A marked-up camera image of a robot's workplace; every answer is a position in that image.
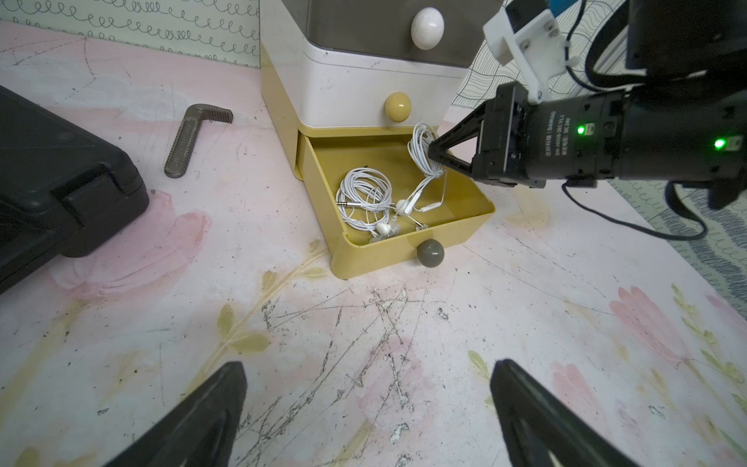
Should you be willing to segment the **yellow bottom drawer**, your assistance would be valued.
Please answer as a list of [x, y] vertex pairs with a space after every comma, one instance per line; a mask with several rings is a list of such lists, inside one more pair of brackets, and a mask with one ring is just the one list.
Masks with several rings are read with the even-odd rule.
[[404, 200], [424, 178], [409, 155], [412, 133], [298, 137], [296, 167], [305, 183], [325, 241], [332, 254], [331, 271], [342, 279], [416, 258], [417, 248], [433, 239], [443, 247], [468, 241], [494, 214], [494, 204], [467, 176], [449, 170], [432, 182], [417, 207], [434, 204], [433, 210], [414, 210], [409, 217], [391, 215], [392, 235], [377, 239], [344, 222], [344, 215], [373, 222], [375, 214], [360, 208], [343, 208], [337, 192], [344, 177], [358, 167], [371, 167], [385, 175], [393, 188], [392, 200]]

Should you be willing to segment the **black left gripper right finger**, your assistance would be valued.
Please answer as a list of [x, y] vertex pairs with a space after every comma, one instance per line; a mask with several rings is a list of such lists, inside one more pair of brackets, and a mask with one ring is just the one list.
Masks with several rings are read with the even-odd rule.
[[511, 359], [495, 363], [490, 391], [514, 466], [633, 466]]

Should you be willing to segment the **grey top drawer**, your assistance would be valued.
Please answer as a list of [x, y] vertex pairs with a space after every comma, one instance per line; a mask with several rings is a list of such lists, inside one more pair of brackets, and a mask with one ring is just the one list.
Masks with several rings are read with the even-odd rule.
[[[315, 0], [283, 3], [305, 38], [328, 50], [467, 68], [484, 42], [482, 27], [503, 6], [493, 0]], [[424, 51], [410, 27], [425, 8], [445, 20], [442, 40]]]

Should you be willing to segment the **white drawer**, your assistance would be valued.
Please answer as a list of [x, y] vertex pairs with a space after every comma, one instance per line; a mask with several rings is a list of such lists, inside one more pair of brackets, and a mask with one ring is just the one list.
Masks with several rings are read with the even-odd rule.
[[386, 114], [391, 95], [410, 101], [400, 124], [439, 124], [467, 70], [379, 56], [324, 51], [311, 44], [297, 54], [297, 111], [312, 128], [396, 126]]

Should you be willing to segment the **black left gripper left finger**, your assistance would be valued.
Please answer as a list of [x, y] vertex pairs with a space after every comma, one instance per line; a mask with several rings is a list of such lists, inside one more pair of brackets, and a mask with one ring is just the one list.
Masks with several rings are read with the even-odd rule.
[[110, 466], [227, 466], [247, 391], [243, 364], [224, 364]]

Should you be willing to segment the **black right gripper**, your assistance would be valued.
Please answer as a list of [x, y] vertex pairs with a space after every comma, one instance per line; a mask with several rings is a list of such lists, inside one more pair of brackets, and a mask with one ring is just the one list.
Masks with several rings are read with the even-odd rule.
[[[490, 185], [543, 188], [549, 180], [591, 186], [615, 174], [626, 112], [623, 91], [592, 93], [539, 104], [519, 83], [495, 97], [428, 146], [431, 161]], [[451, 149], [476, 139], [465, 162]]]

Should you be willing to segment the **white earphones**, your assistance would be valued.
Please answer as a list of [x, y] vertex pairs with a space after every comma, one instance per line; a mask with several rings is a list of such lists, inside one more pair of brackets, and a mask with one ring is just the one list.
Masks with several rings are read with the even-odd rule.
[[382, 172], [371, 167], [357, 167], [346, 173], [335, 199], [344, 223], [372, 236], [375, 214], [393, 206], [392, 196], [392, 184]]
[[395, 204], [395, 212], [399, 216], [410, 216], [413, 211], [428, 212], [441, 207], [445, 200], [445, 185], [443, 184], [442, 198], [439, 202], [417, 207], [416, 204], [424, 194], [426, 188], [438, 179], [447, 180], [447, 172], [440, 163], [436, 163], [428, 158], [428, 149], [432, 142], [438, 137], [437, 132], [424, 122], [417, 123], [412, 129], [412, 139], [409, 141], [407, 148], [410, 158], [416, 164], [416, 167], [422, 172], [423, 179], [418, 183], [416, 188], [410, 193], [408, 198], [398, 200]]
[[428, 228], [427, 224], [419, 222], [412, 212], [414, 209], [410, 206], [408, 200], [398, 200], [390, 209], [375, 214], [375, 221], [371, 227], [372, 238], [369, 243], [393, 239], [406, 233], [405, 227], [411, 231], [419, 232]]

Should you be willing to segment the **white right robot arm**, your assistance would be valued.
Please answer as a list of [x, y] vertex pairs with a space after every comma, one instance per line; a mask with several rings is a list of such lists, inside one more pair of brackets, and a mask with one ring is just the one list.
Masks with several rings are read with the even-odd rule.
[[430, 143], [430, 160], [488, 185], [562, 191], [600, 180], [665, 183], [665, 202], [694, 220], [678, 188], [704, 190], [713, 210], [746, 189], [746, 5], [625, 1], [593, 38], [580, 97], [553, 100], [571, 74], [570, 33], [549, 1], [514, 1], [484, 25], [496, 60], [522, 82]]

